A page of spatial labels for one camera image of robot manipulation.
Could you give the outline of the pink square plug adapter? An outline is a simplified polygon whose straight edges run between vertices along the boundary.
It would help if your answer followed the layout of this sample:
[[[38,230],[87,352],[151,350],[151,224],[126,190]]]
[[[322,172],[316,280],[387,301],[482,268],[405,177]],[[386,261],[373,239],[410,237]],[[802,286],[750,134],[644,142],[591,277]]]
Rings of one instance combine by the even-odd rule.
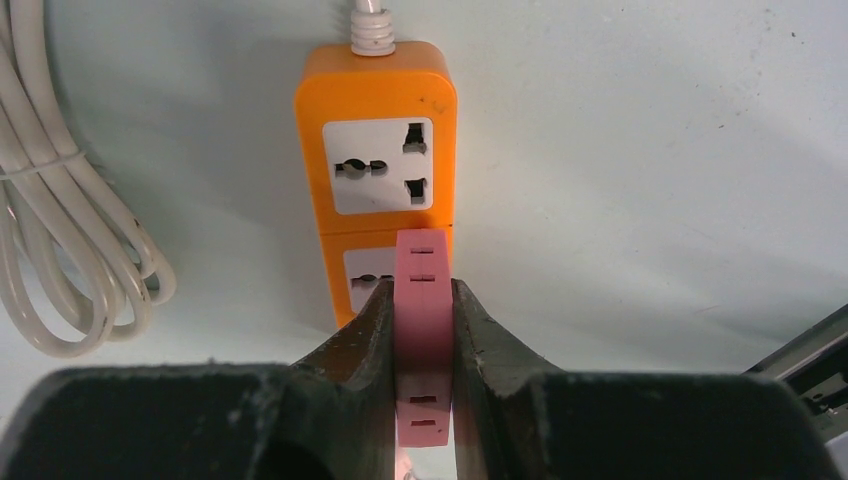
[[[398,445],[445,446],[451,421],[454,353],[445,231],[398,232],[393,328]]]

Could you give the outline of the orange power strip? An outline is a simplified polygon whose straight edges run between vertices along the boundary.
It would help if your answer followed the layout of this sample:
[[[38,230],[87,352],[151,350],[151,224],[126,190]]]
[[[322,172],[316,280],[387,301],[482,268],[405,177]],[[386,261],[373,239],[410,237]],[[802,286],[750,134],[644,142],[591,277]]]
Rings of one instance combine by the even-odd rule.
[[[394,274],[399,231],[451,231],[458,94],[441,50],[382,57],[325,45],[293,97],[335,322],[349,323]]]

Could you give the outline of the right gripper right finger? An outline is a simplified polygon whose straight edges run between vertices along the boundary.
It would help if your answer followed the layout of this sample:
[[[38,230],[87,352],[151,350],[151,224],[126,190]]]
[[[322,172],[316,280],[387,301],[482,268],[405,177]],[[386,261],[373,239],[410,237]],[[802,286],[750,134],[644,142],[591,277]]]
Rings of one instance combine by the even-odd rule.
[[[565,370],[452,284],[461,479],[837,479],[790,388],[756,374]]]

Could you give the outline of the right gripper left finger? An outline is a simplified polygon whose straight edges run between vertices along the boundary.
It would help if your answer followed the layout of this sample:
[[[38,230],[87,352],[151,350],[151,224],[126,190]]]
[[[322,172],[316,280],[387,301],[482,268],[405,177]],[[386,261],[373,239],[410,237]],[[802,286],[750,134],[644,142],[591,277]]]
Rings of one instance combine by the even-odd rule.
[[[393,283],[297,362],[64,369],[1,441],[5,479],[390,479]]]

